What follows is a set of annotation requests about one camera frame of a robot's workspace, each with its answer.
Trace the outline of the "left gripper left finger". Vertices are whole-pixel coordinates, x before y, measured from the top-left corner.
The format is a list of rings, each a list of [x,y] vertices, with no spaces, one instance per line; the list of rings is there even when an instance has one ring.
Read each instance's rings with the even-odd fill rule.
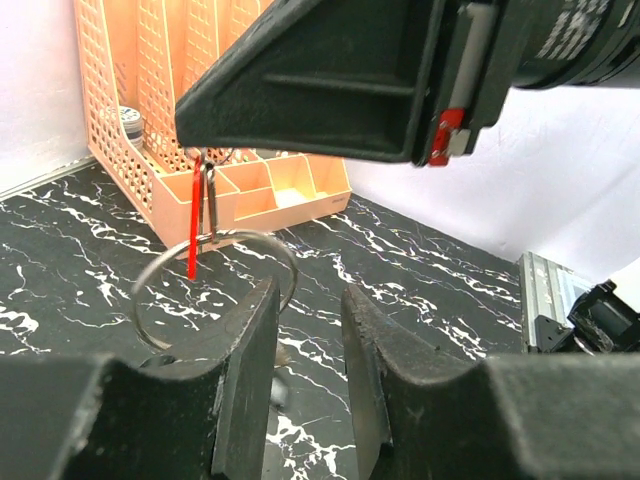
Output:
[[[97,360],[78,406],[67,479],[257,479],[279,317],[276,279],[135,367]]]

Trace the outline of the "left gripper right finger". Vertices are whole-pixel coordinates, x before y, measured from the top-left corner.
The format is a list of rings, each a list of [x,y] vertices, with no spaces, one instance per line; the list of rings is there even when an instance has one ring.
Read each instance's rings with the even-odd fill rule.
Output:
[[[517,479],[485,363],[469,363],[342,294],[345,370],[361,479]]]

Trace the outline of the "red plastic key tag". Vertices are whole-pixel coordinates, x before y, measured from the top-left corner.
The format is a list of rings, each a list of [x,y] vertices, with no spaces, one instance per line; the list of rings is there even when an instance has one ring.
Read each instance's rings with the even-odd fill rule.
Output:
[[[203,175],[205,152],[201,151],[194,160],[192,181],[191,220],[189,230],[189,248],[187,258],[187,275],[190,280],[196,279],[198,255],[198,235],[202,225]]]

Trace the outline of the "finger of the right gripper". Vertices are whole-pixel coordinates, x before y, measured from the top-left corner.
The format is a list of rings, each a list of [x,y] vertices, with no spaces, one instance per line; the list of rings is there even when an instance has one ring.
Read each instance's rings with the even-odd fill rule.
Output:
[[[437,1],[276,1],[180,98],[185,147],[424,164]]]

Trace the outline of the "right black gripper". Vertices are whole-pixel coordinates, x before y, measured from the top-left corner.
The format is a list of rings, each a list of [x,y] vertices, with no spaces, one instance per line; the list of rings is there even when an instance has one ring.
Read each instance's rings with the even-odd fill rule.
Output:
[[[471,154],[510,88],[639,86],[636,1],[437,1],[426,40],[429,166]]]

